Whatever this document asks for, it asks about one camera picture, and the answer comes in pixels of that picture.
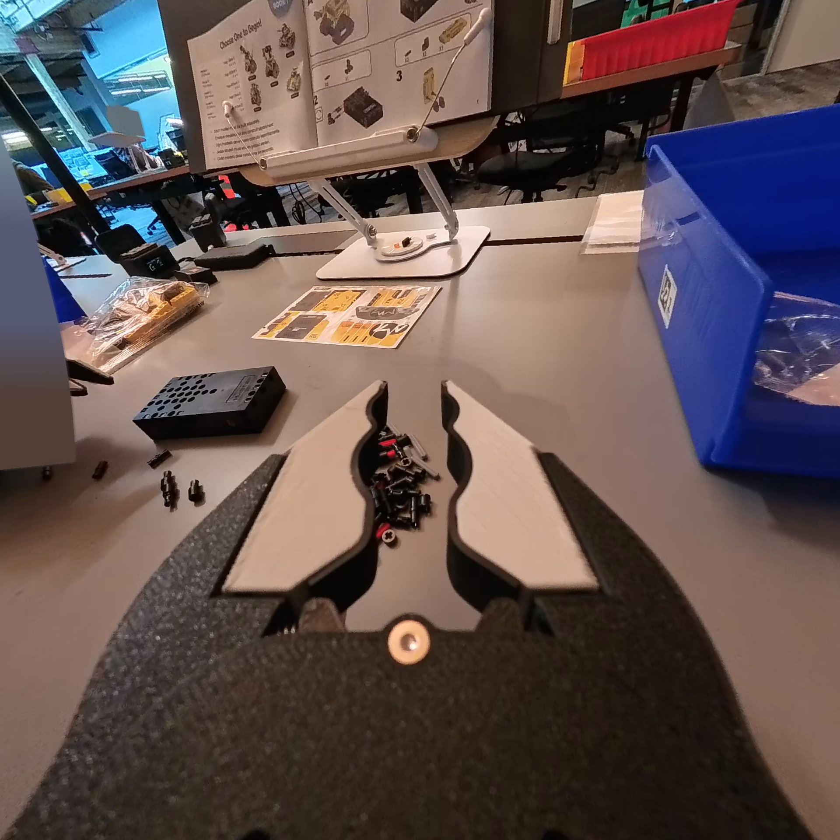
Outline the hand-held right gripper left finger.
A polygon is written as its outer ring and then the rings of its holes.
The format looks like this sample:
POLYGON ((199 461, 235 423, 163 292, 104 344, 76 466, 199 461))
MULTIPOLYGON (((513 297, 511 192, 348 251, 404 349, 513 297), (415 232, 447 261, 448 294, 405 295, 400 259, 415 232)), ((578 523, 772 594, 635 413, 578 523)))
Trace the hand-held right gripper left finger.
POLYGON ((388 396, 387 383, 374 381, 290 447, 223 594, 301 601, 366 547, 374 513, 363 450, 384 424, 388 396))

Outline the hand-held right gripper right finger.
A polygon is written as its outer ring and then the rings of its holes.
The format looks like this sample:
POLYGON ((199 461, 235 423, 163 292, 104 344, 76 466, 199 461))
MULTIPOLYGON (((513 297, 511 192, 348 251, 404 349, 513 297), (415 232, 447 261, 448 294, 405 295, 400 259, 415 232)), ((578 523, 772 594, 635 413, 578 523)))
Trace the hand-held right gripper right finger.
POLYGON ((543 464, 544 453, 454 381, 441 384, 448 468, 450 577, 467 601, 528 605, 540 595, 597 592, 596 574, 543 464))

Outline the pile of small plastic pins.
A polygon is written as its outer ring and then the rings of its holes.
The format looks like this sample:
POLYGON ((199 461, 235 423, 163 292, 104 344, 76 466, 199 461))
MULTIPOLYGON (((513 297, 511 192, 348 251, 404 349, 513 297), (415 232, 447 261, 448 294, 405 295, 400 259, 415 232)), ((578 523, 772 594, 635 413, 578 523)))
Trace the pile of small plastic pins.
POLYGON ((392 423, 378 432, 374 470, 367 481, 374 504, 374 538, 394 548, 403 532, 418 531, 434 513, 426 486, 440 479, 429 454, 414 434, 392 423))

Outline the clear bag of yellow parts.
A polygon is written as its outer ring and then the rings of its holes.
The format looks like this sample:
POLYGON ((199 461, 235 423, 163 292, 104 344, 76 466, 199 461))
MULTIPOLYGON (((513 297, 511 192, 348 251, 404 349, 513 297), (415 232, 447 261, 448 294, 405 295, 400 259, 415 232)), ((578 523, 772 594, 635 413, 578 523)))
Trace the clear bag of yellow parts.
POLYGON ((64 333, 66 357, 112 375, 200 312, 203 282, 132 276, 64 333))

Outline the blue storage bin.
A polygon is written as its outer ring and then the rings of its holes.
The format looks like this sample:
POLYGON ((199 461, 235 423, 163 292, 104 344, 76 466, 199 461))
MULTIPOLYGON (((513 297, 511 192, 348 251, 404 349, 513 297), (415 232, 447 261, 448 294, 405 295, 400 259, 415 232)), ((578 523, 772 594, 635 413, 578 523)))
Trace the blue storage bin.
POLYGON ((838 304, 833 104, 647 143, 637 264, 701 464, 838 477, 838 407, 752 383, 773 294, 838 304))
POLYGON ((41 260, 44 264, 58 323, 76 321, 80 315, 78 314, 79 309, 75 298, 72 297, 63 280, 58 276, 47 258, 42 256, 41 260))

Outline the black display device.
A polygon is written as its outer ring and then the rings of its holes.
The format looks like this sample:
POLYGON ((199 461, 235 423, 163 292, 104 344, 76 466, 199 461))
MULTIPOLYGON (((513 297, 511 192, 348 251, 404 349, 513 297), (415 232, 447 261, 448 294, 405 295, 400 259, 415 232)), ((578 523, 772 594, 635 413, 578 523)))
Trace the black display device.
POLYGON ((136 246, 123 253, 117 262, 131 277, 171 279, 180 269, 170 249, 157 243, 136 246))

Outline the black perforated plastic block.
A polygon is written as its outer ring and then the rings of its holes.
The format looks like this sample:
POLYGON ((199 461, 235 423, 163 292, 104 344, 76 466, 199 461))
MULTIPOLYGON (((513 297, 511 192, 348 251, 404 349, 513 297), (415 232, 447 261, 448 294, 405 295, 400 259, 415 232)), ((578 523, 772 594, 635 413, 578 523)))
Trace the black perforated plastic block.
POLYGON ((272 366, 176 376, 133 423, 155 442, 260 434, 286 390, 272 366))

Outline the black flat case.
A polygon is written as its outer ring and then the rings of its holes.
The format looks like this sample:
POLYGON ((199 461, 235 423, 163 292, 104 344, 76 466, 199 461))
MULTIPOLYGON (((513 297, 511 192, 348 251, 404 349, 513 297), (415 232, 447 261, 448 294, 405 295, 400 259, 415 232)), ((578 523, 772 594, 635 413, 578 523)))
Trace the black flat case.
POLYGON ((268 259, 277 257, 272 244, 260 239, 245 245, 212 248, 206 253, 193 257, 195 266, 212 272, 227 270, 251 270, 268 259))

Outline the black cube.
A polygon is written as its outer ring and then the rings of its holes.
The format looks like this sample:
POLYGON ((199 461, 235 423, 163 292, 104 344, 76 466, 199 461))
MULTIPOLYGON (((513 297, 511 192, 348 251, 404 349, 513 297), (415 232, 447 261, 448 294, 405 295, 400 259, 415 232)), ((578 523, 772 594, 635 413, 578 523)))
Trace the black cube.
POLYGON ((196 216, 187 232, 203 253, 228 245, 225 231, 211 213, 196 216))

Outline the wooden background desk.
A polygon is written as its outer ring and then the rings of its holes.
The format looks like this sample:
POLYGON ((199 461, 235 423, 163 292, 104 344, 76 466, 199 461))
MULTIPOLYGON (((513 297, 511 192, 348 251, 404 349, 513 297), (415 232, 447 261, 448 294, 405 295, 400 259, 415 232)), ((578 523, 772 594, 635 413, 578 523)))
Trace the wooden background desk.
MULTIPOLYGON (((191 174, 192 172, 190 170, 190 167, 187 164, 184 164, 181 166, 177 166, 173 169, 162 168, 152 171, 146 171, 141 174, 117 180, 116 182, 111 182, 103 186, 91 187, 90 189, 87 189, 83 186, 81 189, 85 197, 93 201, 102 199, 106 195, 111 193, 135 192, 141 187, 173 181, 174 179, 188 176, 191 174)), ((67 203, 58 203, 53 206, 43 205, 40 206, 34 212, 30 213, 30 216, 33 220, 36 220, 42 217, 68 212, 69 210, 75 208, 76 205, 73 203, 73 201, 69 201, 67 203)))
POLYGON ((611 76, 573 81, 563 86, 561 100, 628 91, 666 80, 675 95, 674 108, 668 120, 670 132, 684 128, 692 88, 697 80, 706 81, 714 72, 742 56, 743 45, 728 40, 720 49, 702 54, 672 59, 655 65, 625 70, 611 76))

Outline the yellow sticker sheet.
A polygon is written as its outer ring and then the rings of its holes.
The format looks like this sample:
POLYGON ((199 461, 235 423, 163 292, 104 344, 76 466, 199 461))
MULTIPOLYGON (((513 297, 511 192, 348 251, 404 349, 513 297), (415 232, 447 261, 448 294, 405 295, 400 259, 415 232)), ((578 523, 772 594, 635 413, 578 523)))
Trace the yellow sticker sheet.
POLYGON ((406 283, 315 286, 253 339, 391 350, 411 332, 442 289, 406 283))

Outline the white printed paper sheet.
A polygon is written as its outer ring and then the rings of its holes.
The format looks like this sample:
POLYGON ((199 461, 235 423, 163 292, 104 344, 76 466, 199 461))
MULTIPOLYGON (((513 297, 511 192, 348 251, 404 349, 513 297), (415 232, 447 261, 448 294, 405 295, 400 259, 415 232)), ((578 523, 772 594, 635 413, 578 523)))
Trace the white printed paper sheet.
POLYGON ((581 240, 581 254, 636 254, 642 240, 643 199, 643 190, 598 196, 581 240))

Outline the crumpled clear plastic bag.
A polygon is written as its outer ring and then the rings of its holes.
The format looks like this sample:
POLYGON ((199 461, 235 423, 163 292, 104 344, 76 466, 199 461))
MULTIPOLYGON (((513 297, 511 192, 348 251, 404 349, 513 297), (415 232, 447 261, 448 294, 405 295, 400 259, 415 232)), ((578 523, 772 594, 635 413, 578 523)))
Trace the crumpled clear plastic bag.
POLYGON ((752 383, 800 403, 839 407, 839 306, 777 291, 764 318, 752 383))

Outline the black office chair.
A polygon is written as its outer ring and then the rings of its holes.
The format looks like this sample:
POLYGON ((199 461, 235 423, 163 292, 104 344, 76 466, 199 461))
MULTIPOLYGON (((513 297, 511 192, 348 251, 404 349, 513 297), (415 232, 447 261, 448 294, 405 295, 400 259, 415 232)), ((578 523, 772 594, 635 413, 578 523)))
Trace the black office chair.
POLYGON ((497 186, 509 193, 519 191, 521 203, 538 203, 543 192, 556 186, 565 152, 509 150, 508 146, 485 140, 471 153, 476 179, 485 186, 497 186))

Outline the red storage bin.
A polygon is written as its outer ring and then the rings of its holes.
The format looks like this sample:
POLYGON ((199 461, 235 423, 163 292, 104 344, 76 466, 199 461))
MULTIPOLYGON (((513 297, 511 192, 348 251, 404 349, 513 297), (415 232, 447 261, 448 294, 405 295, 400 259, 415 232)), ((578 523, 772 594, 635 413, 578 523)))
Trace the red storage bin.
POLYGON ((569 44, 563 84, 614 76, 722 49, 737 1, 709 3, 569 44))

